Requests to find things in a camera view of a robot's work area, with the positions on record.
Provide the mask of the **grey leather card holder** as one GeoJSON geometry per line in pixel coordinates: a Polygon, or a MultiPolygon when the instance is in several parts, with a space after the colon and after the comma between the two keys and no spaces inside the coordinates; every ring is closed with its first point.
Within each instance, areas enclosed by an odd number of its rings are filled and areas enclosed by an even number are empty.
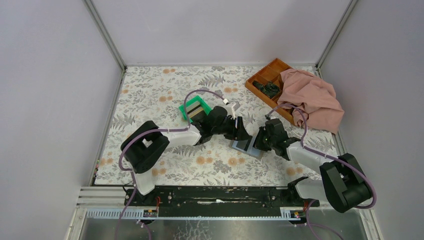
{"type": "Polygon", "coordinates": [[[263,157],[264,152],[262,150],[254,148],[254,143],[257,138],[257,134],[250,137],[248,140],[233,140],[230,144],[230,146],[239,151],[240,153],[249,155],[251,157],[254,157],[258,160],[260,160],[263,157]]]}

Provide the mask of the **green plastic bin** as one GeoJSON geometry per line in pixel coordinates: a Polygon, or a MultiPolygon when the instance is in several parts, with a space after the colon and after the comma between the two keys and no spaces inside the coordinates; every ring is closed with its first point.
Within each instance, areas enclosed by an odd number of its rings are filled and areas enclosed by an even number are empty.
{"type": "Polygon", "coordinates": [[[190,118],[189,122],[202,122],[212,110],[211,107],[200,97],[195,96],[188,100],[185,105],[181,105],[179,110],[182,113],[183,119],[186,120],[187,116],[190,118]]]}

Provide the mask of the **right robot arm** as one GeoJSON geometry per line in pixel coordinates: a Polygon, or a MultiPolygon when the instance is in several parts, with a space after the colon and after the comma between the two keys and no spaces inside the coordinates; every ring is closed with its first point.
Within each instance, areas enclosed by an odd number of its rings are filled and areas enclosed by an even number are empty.
{"type": "Polygon", "coordinates": [[[327,202],[339,213],[352,208],[371,208],[376,203],[376,191],[352,154],[335,157],[309,147],[302,139],[289,137],[277,118],[259,127],[253,147],[274,151],[277,156],[300,163],[320,175],[320,179],[303,176],[288,183],[296,200],[327,202]]]}

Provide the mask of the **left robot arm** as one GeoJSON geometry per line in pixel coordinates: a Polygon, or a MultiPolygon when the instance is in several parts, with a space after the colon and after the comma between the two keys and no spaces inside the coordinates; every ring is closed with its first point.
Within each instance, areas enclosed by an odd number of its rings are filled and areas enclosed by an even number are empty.
{"type": "Polygon", "coordinates": [[[159,128],[152,120],[146,121],[121,145],[123,159],[131,165],[138,193],[147,195],[155,188],[152,168],[166,149],[197,146],[207,143],[214,135],[241,145],[247,150],[252,136],[245,129],[243,118],[236,116],[236,102],[215,106],[209,113],[192,111],[188,128],[159,128]]]}

